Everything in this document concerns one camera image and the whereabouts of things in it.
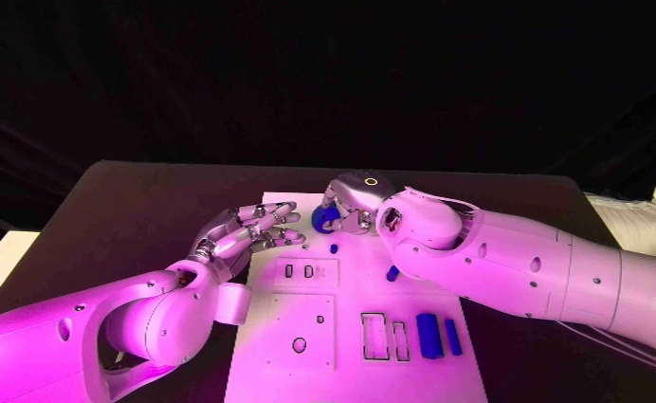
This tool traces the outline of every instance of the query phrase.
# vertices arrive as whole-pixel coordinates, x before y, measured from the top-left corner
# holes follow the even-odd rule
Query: white robot arm casing
[[[516,316],[580,322],[656,347],[656,258],[407,188],[378,208],[394,265]]]

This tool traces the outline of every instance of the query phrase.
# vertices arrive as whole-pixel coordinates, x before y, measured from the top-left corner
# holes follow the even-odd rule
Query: table
[[[165,268],[198,229],[264,191],[322,192],[346,169],[106,161],[85,172],[0,287],[0,312]],[[600,244],[616,242],[576,185],[545,175],[385,171],[410,185],[524,215]],[[655,371],[555,322],[462,301],[491,402],[653,401]],[[222,401],[237,327],[215,323],[195,359],[123,401]]]

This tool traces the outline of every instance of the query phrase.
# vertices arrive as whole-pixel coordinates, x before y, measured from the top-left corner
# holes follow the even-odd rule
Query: black curtain
[[[651,196],[655,0],[0,0],[0,229],[100,159]]]

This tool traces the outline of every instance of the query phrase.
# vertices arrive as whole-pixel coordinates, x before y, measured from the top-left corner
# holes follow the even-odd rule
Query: blue object
[[[447,337],[449,337],[449,344],[452,345],[452,352],[455,353],[455,356],[462,356],[459,332],[456,331],[455,320],[446,320],[444,327],[447,328]]]
[[[397,266],[390,267],[390,271],[387,272],[387,281],[394,282],[400,276],[400,273],[401,272]]]
[[[443,358],[440,331],[437,330],[437,316],[433,313],[417,315],[417,328],[420,330],[421,357]]]
[[[312,227],[316,229],[318,232],[322,232],[323,234],[331,234],[335,231],[325,229],[325,223],[326,221],[336,220],[339,216],[341,215],[335,201],[328,206],[328,209],[319,206],[312,212]]]

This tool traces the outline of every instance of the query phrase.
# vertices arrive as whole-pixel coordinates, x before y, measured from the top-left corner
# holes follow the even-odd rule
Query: white board
[[[290,200],[299,203],[302,221],[287,226],[307,236],[309,247],[276,248],[253,255],[250,316],[238,330],[225,401],[486,401],[459,297],[430,282],[416,281],[404,275],[394,283],[387,281],[385,274],[393,262],[381,238],[375,234],[355,236],[345,232],[320,234],[315,231],[310,215],[322,203],[320,194],[267,192],[263,198],[266,203]],[[336,254],[329,252],[331,244],[338,245]],[[290,262],[303,267],[306,265],[305,261],[290,259],[336,262],[323,261],[326,277],[312,284],[305,283],[305,277],[290,284],[290,279],[284,278],[284,266]],[[316,302],[292,297],[276,307],[273,299],[281,294],[332,297],[332,342],[329,336],[323,337],[326,330],[315,330],[319,325],[312,324],[318,317]],[[276,321],[277,313],[284,313],[286,307],[292,312],[287,318],[281,316],[283,320],[296,319],[299,310],[307,311],[307,317],[299,321],[299,327],[281,334]],[[390,360],[365,360],[362,313],[382,313],[385,316]],[[434,313],[439,319],[444,358],[436,360],[421,357],[416,321],[420,313]],[[444,319],[453,319],[459,328],[462,356],[457,357],[450,351]],[[281,322],[289,329],[289,322]],[[405,326],[410,361],[398,359],[397,344],[401,337],[395,336],[395,322],[403,322]],[[322,351],[309,349],[315,343],[315,340],[309,340],[303,352],[294,353],[290,340],[294,341],[296,332],[300,331],[303,335],[316,335],[318,339],[323,339],[326,348]],[[323,362],[323,359],[331,354],[331,348],[333,361],[326,365],[331,360]]]

